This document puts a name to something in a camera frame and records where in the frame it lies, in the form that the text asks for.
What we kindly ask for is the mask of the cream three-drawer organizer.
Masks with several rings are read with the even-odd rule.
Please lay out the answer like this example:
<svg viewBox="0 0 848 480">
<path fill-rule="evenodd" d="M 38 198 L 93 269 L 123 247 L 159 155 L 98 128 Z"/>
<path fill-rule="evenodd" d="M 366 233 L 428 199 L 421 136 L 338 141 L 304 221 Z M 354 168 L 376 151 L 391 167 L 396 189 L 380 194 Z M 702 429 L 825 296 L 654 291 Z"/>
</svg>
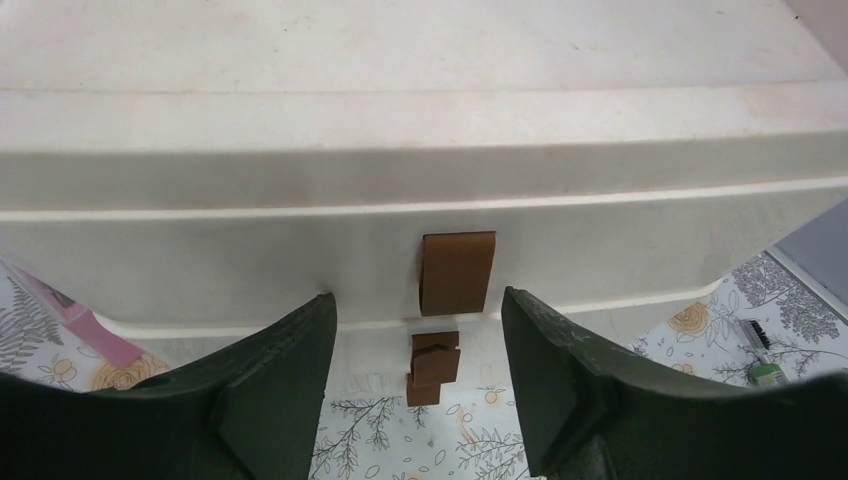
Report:
<svg viewBox="0 0 848 480">
<path fill-rule="evenodd" d="M 1 258 L 172 366 L 330 292 L 509 379 L 526 289 L 627 342 L 847 196 L 843 1 L 5 1 Z"/>
</svg>

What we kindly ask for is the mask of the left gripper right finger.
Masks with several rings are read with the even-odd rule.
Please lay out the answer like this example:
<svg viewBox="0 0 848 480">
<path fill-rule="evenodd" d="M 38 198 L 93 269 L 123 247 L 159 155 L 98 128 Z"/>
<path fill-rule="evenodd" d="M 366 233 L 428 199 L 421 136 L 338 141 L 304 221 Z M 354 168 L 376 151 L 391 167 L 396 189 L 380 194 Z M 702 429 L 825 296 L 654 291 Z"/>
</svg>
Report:
<svg viewBox="0 0 848 480">
<path fill-rule="evenodd" d="M 843 479 L 843 373 L 750 389 L 644 358 L 509 287 L 528 471 L 546 479 Z"/>
</svg>

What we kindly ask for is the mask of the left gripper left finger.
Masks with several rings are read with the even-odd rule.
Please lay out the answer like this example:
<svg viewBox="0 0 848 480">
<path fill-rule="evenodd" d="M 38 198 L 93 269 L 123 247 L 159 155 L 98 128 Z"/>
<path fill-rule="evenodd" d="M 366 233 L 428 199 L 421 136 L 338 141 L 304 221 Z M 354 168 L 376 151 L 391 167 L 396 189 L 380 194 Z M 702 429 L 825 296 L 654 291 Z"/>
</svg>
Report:
<svg viewBox="0 0 848 480">
<path fill-rule="evenodd" d="M 127 390 L 5 374 L 5 479 L 305 479 L 337 333 L 332 294 Z"/>
</svg>

